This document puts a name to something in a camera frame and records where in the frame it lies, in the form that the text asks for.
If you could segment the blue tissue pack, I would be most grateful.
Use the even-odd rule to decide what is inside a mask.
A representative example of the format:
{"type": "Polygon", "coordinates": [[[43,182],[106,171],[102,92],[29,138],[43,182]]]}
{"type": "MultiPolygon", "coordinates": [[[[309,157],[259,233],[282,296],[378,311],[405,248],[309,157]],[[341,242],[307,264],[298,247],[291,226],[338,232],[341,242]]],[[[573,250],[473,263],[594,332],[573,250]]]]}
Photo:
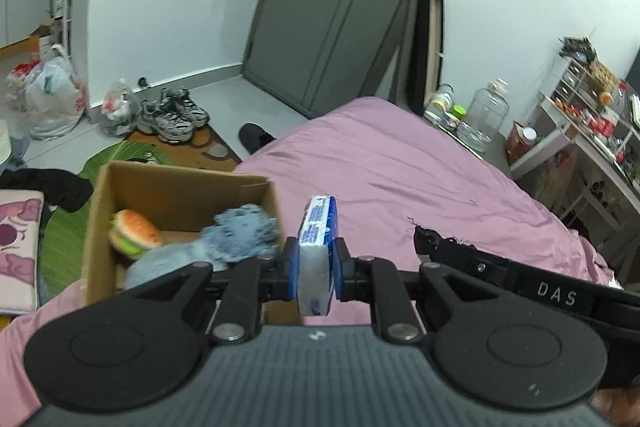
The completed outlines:
{"type": "Polygon", "coordinates": [[[297,236],[296,300],[303,317],[325,317],[330,312],[336,236],[335,197],[314,196],[308,202],[297,236]]]}

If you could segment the grey fluffy plush toy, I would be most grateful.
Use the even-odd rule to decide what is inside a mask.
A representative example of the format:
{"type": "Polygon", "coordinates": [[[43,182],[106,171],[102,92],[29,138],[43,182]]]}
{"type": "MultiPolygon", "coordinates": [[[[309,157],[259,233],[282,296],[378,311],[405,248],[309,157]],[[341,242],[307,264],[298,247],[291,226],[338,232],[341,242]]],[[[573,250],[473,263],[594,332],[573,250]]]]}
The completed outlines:
{"type": "Polygon", "coordinates": [[[151,249],[130,265],[124,289],[129,291],[194,262],[208,262],[214,271],[227,270],[232,263],[220,251],[208,248],[201,239],[189,243],[171,243],[151,249]]]}

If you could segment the black hair scrunchie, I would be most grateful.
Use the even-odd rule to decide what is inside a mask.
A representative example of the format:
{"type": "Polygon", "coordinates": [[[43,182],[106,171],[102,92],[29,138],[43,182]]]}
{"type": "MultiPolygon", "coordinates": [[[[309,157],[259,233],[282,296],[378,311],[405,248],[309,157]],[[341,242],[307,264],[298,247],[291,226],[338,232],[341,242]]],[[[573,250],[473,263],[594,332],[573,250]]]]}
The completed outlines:
{"type": "Polygon", "coordinates": [[[409,222],[413,225],[412,243],[416,257],[423,262],[436,262],[454,254],[469,254],[476,249],[473,244],[459,242],[455,237],[441,236],[437,231],[425,228],[412,218],[409,222]]]}

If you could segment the grey felt fish toy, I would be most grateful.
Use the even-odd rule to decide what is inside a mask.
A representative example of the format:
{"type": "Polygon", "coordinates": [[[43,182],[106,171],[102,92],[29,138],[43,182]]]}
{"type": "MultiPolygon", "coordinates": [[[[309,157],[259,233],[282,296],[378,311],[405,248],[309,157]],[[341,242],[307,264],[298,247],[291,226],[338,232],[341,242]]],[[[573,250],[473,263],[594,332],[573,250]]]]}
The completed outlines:
{"type": "Polygon", "coordinates": [[[254,257],[273,258],[279,252],[278,220],[255,204],[230,208],[204,228],[200,241],[215,262],[234,265],[254,257]]]}

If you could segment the brown cardboard box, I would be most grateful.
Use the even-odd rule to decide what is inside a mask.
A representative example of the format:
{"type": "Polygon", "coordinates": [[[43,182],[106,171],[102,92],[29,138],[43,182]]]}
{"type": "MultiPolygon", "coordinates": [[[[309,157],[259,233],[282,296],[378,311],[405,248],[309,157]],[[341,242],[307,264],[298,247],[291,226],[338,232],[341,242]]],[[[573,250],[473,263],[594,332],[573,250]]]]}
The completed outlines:
{"type": "Polygon", "coordinates": [[[202,228],[229,208],[262,207],[279,220],[274,186],[263,176],[177,166],[111,161],[100,169],[91,199],[81,271],[80,304],[119,293],[126,260],[113,251],[108,232],[114,213],[131,209],[160,229],[168,243],[197,239],[202,228]]]}

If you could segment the brown orange doormat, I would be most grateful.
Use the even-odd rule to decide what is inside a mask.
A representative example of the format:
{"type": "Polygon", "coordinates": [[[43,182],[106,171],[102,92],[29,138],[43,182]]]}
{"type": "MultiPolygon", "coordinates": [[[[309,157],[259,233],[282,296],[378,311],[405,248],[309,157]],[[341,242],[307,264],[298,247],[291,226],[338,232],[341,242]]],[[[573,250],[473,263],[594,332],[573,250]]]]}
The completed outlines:
{"type": "Polygon", "coordinates": [[[196,130],[189,142],[180,144],[168,144],[140,131],[129,133],[126,141],[143,143],[146,150],[142,158],[157,164],[223,172],[241,164],[241,158],[210,126],[196,130]]]}

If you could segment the grey sneaker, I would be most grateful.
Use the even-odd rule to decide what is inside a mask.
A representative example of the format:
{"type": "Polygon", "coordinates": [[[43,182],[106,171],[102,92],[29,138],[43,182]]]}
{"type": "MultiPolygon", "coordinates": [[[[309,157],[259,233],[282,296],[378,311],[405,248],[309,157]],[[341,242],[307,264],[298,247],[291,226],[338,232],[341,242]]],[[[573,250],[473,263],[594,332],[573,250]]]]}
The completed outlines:
{"type": "Polygon", "coordinates": [[[142,101],[136,128],[169,144],[189,142],[194,133],[192,122],[184,118],[171,101],[142,101]]]}
{"type": "Polygon", "coordinates": [[[178,90],[163,88],[160,90],[160,101],[167,102],[177,114],[190,121],[196,129],[205,127],[209,122],[209,113],[192,100],[190,91],[186,88],[178,90]]]}

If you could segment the green leaf cartoon rug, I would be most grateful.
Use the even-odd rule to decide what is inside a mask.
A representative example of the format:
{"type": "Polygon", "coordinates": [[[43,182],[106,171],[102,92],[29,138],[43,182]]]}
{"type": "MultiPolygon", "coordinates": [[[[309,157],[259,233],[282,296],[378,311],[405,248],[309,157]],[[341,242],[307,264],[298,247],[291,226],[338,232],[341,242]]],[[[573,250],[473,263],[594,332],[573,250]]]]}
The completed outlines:
{"type": "MultiPolygon", "coordinates": [[[[114,160],[172,164],[168,155],[155,145],[122,141],[89,158],[79,178],[95,186],[100,169],[114,160]]],[[[90,202],[74,212],[58,207],[42,229],[37,261],[38,297],[42,305],[79,279],[89,211],[90,202]]]]}

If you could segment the right grey sneaker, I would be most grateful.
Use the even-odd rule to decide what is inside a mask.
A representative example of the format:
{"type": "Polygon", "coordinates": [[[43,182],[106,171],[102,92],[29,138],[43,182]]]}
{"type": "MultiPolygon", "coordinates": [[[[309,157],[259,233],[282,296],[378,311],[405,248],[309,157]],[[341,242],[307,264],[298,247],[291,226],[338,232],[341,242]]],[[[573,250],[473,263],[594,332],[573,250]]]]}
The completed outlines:
{"type": "Polygon", "coordinates": [[[160,90],[160,101],[167,102],[177,114],[190,121],[196,129],[205,127],[209,122],[209,113],[192,100],[190,91],[186,88],[178,90],[163,88],[160,90]]]}

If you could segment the black clothing on floor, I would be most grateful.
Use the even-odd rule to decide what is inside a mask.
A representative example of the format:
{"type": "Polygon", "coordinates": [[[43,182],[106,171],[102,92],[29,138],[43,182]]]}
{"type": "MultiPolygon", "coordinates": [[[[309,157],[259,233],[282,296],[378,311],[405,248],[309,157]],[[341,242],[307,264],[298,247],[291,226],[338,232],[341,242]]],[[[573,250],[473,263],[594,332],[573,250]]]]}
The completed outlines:
{"type": "Polygon", "coordinates": [[[92,183],[62,169],[20,169],[1,175],[2,190],[38,191],[51,206],[78,211],[93,194],[92,183]]]}

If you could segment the small clear plastic bag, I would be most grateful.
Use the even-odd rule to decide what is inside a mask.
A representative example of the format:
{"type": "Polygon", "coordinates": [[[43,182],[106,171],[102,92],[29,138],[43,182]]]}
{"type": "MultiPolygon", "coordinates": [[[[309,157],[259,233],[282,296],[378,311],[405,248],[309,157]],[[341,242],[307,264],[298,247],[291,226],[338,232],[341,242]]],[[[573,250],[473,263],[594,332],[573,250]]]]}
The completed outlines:
{"type": "Polygon", "coordinates": [[[111,85],[100,108],[98,124],[107,136],[126,136],[134,131],[140,103],[124,78],[111,85]]]}

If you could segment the black framed board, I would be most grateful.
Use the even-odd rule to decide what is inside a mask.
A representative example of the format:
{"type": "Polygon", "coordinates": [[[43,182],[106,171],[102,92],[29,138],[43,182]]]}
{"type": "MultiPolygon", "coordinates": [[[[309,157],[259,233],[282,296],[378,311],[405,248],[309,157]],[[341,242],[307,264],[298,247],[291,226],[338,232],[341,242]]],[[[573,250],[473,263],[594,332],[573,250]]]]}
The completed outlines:
{"type": "Polygon", "coordinates": [[[423,115],[428,101],[440,86],[444,26],[444,0],[416,0],[406,81],[407,102],[416,115],[423,115]]]}

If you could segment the pink bear cushion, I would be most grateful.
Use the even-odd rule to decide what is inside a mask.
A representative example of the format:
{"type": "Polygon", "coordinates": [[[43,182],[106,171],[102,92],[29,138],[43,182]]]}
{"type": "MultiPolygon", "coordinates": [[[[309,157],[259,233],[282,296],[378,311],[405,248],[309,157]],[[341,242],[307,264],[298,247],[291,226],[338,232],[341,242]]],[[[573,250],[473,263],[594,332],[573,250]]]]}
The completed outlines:
{"type": "Polygon", "coordinates": [[[43,206],[41,192],[1,191],[2,315],[15,317],[38,308],[37,258],[43,206]]]}

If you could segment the grey door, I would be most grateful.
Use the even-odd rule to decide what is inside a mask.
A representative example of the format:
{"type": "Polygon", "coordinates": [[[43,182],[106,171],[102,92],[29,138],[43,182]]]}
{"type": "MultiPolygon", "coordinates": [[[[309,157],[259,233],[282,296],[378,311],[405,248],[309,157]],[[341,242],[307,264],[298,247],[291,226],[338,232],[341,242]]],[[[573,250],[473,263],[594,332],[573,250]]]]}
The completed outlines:
{"type": "Polygon", "coordinates": [[[308,117],[376,90],[408,0],[259,0],[242,75],[308,117]]]}

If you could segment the large white plastic bag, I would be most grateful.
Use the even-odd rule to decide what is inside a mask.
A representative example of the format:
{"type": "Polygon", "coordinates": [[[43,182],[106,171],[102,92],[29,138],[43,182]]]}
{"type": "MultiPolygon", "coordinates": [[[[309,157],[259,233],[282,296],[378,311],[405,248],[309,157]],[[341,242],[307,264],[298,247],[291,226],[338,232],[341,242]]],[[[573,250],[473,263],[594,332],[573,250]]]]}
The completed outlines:
{"type": "Polygon", "coordinates": [[[69,134],[86,110],[86,84],[64,46],[54,44],[25,80],[25,104],[32,139],[49,141],[69,134]]]}

